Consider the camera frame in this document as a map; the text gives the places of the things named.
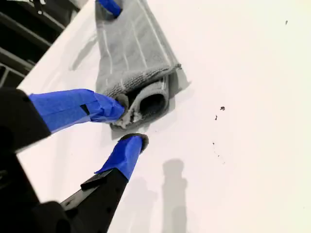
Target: blue painter's tape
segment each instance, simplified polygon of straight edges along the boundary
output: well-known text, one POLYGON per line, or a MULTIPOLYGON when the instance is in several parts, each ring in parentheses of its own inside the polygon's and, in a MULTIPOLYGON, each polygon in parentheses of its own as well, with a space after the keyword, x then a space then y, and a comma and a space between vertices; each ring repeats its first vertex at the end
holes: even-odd
POLYGON ((115 17, 121 14, 121 8, 113 0, 99 0, 99 3, 115 17))
POLYGON ((87 89, 31 94, 29 99, 52 133, 87 121, 113 122, 124 113, 114 99, 87 89))
POLYGON ((117 168, 129 180, 141 152, 142 143, 140 136, 120 140, 103 167, 95 173, 98 174, 117 168))

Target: gray towel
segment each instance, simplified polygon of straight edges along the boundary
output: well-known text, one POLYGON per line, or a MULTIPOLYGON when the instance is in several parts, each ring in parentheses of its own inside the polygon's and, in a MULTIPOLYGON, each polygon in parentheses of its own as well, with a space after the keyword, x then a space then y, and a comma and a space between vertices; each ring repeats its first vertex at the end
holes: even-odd
POLYGON ((180 64, 145 0, 116 3, 123 9, 117 19, 95 4, 101 51, 96 92, 128 96, 129 110, 112 129, 130 129, 165 113, 168 79, 180 64))

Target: gray fabric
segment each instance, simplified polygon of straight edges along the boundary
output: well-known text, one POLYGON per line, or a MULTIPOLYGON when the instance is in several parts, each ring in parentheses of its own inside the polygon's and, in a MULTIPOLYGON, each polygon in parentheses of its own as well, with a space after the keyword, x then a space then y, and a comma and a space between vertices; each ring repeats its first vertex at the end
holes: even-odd
POLYGON ((117 19, 95 4, 101 51, 96 92, 129 97, 128 113, 112 127, 129 129, 166 111, 168 78, 180 64, 144 0, 116 2, 123 9, 117 19))

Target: white table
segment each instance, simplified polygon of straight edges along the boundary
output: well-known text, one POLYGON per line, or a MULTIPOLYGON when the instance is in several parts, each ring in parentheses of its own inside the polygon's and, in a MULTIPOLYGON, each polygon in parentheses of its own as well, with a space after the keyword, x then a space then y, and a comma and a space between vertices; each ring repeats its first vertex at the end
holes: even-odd
MULTIPOLYGON (((139 130, 150 145, 109 232, 309 233, 311 3, 148 2, 191 85, 139 130)), ((95 90, 99 58, 89 1, 20 89, 95 90)), ((108 125, 85 123, 19 158, 41 201, 63 201, 116 142, 108 125)))

